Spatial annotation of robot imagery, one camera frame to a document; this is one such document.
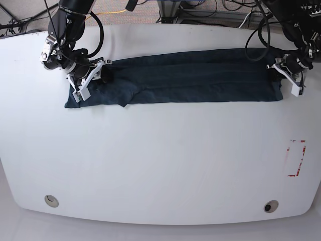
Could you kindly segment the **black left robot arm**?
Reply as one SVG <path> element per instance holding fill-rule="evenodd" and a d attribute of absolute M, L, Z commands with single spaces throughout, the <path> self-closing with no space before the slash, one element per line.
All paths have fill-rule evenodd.
<path fill-rule="evenodd" d="M 283 78 L 292 84 L 291 94 L 300 96 L 304 92 L 304 73 L 320 63 L 320 1 L 262 1 L 270 14 L 282 27 L 285 37 L 294 43 L 295 50 L 282 50 L 270 46 L 263 40 L 262 20 L 258 28 L 260 41 L 280 56 L 271 65 Z"/>

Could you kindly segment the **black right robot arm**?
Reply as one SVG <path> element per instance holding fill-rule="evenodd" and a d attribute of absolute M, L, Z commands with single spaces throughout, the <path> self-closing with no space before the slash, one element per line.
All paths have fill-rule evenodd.
<path fill-rule="evenodd" d="M 95 1 L 59 1 L 57 12 L 49 16 L 48 36 L 40 55 L 40 62 L 47 70 L 64 70 L 77 103 L 91 96 L 88 85 L 102 79 L 103 66 L 112 64 L 111 60 L 102 57 L 91 60 L 99 53 L 104 41 L 102 22 L 92 11 L 94 4 Z M 84 33 L 87 15 L 99 26 L 99 43 L 92 53 L 86 48 L 74 49 Z"/>

